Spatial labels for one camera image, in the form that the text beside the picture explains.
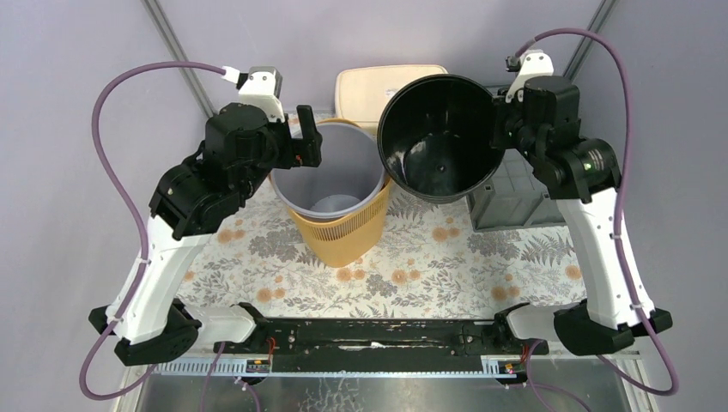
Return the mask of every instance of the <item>beige plastic container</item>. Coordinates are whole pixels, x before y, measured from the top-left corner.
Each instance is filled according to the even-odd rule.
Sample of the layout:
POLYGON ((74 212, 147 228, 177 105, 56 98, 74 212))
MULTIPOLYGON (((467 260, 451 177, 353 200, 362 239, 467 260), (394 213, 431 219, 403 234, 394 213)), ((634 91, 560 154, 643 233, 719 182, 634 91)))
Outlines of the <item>beige plastic container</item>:
MULTIPOLYGON (((320 123, 329 122, 352 124, 342 118, 320 123)), ((387 176, 384 187, 369 204, 334 221, 311 221, 291 208, 288 208, 288 214, 316 256, 328 266, 340 268, 354 262, 381 239, 392 185, 394 183, 387 176)))
POLYGON ((334 105, 338 118, 347 118, 373 136, 389 99, 400 88, 424 76, 446 74, 437 64, 402 64, 345 70, 337 76, 334 105))

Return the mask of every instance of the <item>black bin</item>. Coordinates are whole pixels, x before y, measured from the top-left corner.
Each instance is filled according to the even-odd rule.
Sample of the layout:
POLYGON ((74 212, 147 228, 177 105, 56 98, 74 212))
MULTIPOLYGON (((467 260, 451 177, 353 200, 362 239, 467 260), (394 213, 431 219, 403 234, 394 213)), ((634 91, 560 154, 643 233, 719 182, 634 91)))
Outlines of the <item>black bin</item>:
POLYGON ((386 171, 430 203, 451 203, 490 178, 503 159, 491 148, 493 96, 455 75, 416 80, 395 94, 379 121, 377 144, 386 171))

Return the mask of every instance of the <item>orange plastic basket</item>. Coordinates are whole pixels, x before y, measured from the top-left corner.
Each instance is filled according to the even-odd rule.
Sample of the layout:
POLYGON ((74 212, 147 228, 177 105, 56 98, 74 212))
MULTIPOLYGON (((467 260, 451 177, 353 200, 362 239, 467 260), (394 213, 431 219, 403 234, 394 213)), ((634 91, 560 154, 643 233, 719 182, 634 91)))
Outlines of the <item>orange plastic basket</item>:
MULTIPOLYGON (((320 123, 329 122, 355 125, 341 118, 320 123)), ((387 176, 384 187, 367 206, 334 221, 310 221, 291 208, 288 208, 288 214, 316 256, 332 268, 340 268, 354 262, 379 242, 385 228, 392 185, 394 183, 387 176)))

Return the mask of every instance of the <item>floral pattern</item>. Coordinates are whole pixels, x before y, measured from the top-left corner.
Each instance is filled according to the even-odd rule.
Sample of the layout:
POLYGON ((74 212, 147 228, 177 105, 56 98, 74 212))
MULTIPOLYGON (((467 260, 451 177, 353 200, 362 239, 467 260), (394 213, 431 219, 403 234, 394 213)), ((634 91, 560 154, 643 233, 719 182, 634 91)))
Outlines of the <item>floral pattern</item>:
POLYGON ((398 187, 379 243, 327 267, 266 181, 197 256, 179 297, 250 302, 268 317, 492 318, 522 301, 582 300, 585 289, 566 227, 473 233, 464 200, 435 205, 398 187))

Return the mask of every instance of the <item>gray bin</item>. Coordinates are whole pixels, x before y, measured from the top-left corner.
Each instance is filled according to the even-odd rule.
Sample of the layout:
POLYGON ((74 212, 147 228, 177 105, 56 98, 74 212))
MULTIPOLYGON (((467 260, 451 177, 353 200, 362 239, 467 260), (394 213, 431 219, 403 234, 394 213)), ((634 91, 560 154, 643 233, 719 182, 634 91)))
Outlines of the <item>gray bin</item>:
POLYGON ((467 196, 473 230, 566 225, 546 187, 517 150, 507 150, 493 177, 467 196))

